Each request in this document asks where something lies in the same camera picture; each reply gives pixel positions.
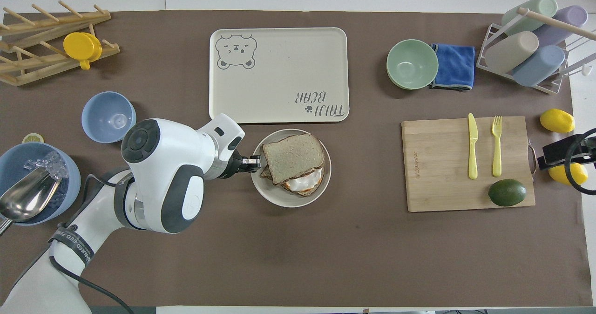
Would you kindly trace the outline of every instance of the yellow fork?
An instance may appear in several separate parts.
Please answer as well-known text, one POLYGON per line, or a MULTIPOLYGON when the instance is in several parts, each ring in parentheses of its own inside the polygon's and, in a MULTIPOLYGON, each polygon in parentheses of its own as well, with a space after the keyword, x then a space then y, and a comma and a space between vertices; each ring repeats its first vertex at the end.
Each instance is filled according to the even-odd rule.
POLYGON ((501 176, 501 129, 503 124, 502 116, 495 116, 490 132, 494 136, 494 156, 492 158, 492 175, 496 177, 501 176))

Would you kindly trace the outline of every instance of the table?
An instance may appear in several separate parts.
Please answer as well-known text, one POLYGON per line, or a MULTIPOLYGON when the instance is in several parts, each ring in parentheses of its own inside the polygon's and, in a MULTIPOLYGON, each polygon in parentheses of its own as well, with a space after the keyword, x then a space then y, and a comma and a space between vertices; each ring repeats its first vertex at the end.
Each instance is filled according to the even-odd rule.
MULTIPOLYGON (((94 143, 79 126, 77 108, 92 95, 109 87, 132 101, 140 119, 158 116, 199 127, 208 120, 206 57, 213 31, 337 26, 348 37, 351 113, 341 123, 291 125, 321 138, 332 157, 332 182, 317 203, 281 209, 258 195, 248 176, 210 182, 202 214, 190 229, 175 240, 163 234, 117 231, 83 276, 132 305, 590 305, 583 224, 577 221, 579 193, 551 185, 545 173, 536 178, 536 201, 542 202, 536 207, 416 214, 406 209, 401 121, 459 118, 470 111, 477 116, 526 115, 528 136, 535 145, 558 139, 541 130, 537 117, 553 106, 571 110, 569 95, 547 96, 481 71, 470 93, 409 92, 395 87, 385 74, 386 52, 399 40, 479 47, 486 26, 498 18, 279 11, 114 13, 96 33, 116 38, 122 53, 97 61, 89 72, 72 70, 7 92, 10 100, 0 104, 2 115, 19 119, 0 128, 5 136, 2 147, 7 149, 9 140, 35 128, 71 155, 83 174, 102 173, 122 160, 117 144, 94 143), (158 62, 162 68, 156 69, 158 62), (42 101, 63 103, 62 125, 38 112, 25 115, 20 110, 42 101), (359 180, 361 186, 353 184, 359 180), (561 268, 564 274, 557 272, 561 268)), ((568 93, 566 84, 562 94, 568 93)), ((249 154, 264 136, 287 127, 246 125, 239 151, 249 154)), ((17 227, 3 236, 11 250, 3 250, 0 259, 14 274, 12 280, 27 262, 13 261, 8 252, 33 255, 52 228, 17 227), (18 245, 14 238, 19 237, 32 246, 18 245)), ((3 288, 10 279, 2 278, 3 288)), ((110 304, 86 289, 82 293, 92 305, 110 304)))

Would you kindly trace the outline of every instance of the yellow knife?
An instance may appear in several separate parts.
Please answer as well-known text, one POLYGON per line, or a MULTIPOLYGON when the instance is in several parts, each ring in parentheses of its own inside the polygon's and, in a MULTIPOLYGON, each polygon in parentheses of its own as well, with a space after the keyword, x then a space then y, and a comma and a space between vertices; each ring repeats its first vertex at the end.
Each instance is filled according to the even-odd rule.
POLYGON ((470 157, 468 160, 468 176, 470 179, 478 178, 476 167, 476 141, 478 140, 478 127, 474 115, 468 114, 468 127, 470 128, 470 157))

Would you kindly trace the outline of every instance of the yellow cup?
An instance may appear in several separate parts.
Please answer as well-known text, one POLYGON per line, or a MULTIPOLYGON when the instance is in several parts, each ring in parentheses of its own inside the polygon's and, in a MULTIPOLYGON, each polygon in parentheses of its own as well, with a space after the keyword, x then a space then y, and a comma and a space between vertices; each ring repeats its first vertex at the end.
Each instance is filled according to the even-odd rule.
POLYGON ((93 34, 73 32, 64 38, 64 51, 78 60, 82 69, 88 70, 91 67, 89 63, 102 55, 102 43, 93 34))

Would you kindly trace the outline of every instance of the lemon slice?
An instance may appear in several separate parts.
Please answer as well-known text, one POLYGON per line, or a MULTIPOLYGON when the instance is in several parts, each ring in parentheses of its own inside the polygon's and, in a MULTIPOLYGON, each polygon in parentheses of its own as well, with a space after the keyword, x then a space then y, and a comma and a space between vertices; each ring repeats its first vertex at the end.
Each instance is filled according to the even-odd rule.
POLYGON ((40 142, 43 143, 43 137, 40 134, 30 133, 23 138, 23 143, 27 142, 40 142))

